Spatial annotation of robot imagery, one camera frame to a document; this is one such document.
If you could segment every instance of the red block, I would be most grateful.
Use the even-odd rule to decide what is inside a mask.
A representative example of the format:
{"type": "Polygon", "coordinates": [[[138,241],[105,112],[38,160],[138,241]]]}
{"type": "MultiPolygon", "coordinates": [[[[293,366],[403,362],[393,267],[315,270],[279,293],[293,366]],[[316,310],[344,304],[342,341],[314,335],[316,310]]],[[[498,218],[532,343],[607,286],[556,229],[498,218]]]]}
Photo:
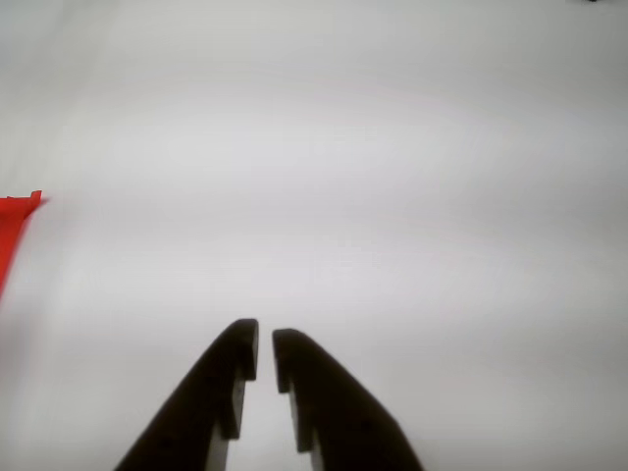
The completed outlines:
{"type": "Polygon", "coordinates": [[[29,198],[0,198],[0,296],[28,216],[41,202],[41,191],[34,191],[29,198]]]}

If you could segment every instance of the red object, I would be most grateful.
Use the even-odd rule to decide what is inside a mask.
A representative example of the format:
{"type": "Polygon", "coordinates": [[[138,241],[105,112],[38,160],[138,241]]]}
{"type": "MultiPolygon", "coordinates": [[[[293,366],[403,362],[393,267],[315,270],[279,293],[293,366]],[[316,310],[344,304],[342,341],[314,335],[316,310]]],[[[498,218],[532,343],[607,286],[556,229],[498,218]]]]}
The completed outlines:
{"type": "Polygon", "coordinates": [[[29,198],[0,198],[0,296],[28,216],[41,202],[41,191],[34,191],[29,198]]]}

